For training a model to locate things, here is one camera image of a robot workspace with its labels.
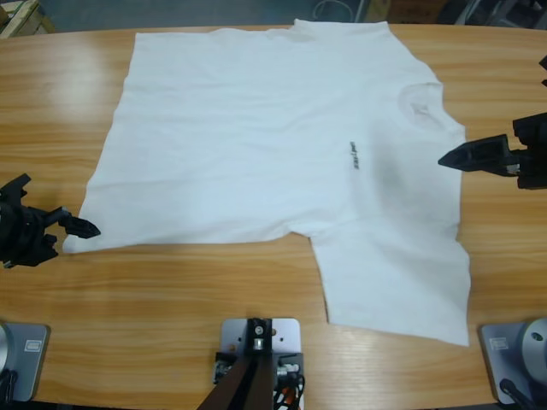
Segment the t-shirt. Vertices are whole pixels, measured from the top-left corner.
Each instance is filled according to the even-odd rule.
[[[461,174],[437,164],[464,128],[442,94],[385,23],[137,34],[79,215],[102,235],[64,248],[296,232],[332,323],[468,344]]]

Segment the wooden table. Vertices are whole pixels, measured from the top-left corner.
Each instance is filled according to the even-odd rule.
[[[538,65],[547,32],[392,30],[445,83],[446,108],[470,139],[510,133],[511,120],[547,110],[540,84],[547,73]],[[0,182],[29,173],[27,205],[78,211],[120,99],[134,33],[0,42]],[[547,315],[547,190],[519,191],[514,179],[473,173],[463,178],[462,202],[460,237],[473,275],[471,348],[328,325],[309,241],[296,235],[136,246],[18,266],[0,272],[0,317],[51,327],[42,401],[194,409],[211,388],[222,321],[264,316],[300,320],[311,410],[492,402],[477,327]]]

